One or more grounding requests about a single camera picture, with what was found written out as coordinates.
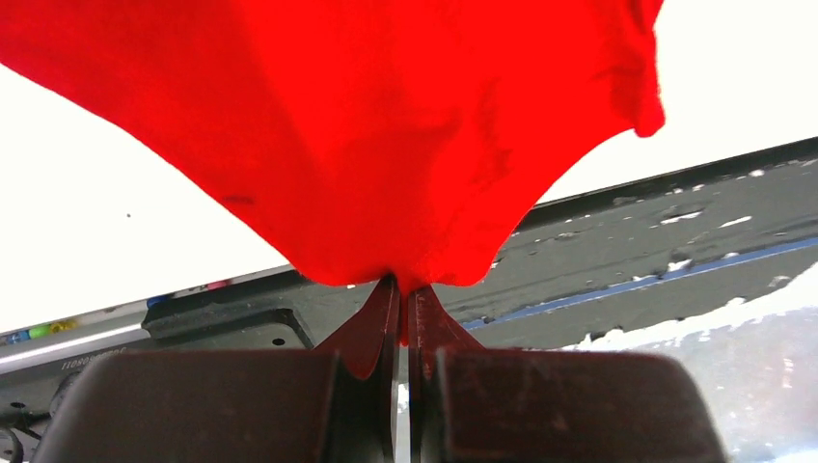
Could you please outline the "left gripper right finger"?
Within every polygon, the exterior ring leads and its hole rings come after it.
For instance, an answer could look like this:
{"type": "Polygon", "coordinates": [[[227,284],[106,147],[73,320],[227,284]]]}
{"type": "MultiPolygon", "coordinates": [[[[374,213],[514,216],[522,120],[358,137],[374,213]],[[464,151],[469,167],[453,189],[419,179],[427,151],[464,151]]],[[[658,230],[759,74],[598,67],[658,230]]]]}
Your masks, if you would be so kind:
{"type": "Polygon", "coordinates": [[[415,462],[724,462],[691,375],[639,353],[486,348],[407,299],[415,462]]]}

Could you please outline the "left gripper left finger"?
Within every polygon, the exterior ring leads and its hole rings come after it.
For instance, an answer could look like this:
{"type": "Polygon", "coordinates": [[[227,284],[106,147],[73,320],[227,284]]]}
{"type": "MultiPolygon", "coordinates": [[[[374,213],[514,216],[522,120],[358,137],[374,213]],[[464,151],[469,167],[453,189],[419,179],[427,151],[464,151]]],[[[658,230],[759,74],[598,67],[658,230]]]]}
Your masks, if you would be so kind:
{"type": "Polygon", "coordinates": [[[400,293],[305,349],[144,351],[91,363],[38,462],[391,462],[400,293]]]}

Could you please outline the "red t shirt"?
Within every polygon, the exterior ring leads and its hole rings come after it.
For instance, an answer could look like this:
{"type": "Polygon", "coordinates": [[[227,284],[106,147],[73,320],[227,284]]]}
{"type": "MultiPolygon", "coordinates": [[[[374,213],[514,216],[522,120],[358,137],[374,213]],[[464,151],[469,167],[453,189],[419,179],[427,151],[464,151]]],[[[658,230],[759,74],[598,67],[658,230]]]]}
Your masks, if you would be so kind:
{"type": "Polygon", "coordinates": [[[1,62],[325,285],[470,286],[594,148],[665,122],[658,1],[5,1],[1,62]]]}

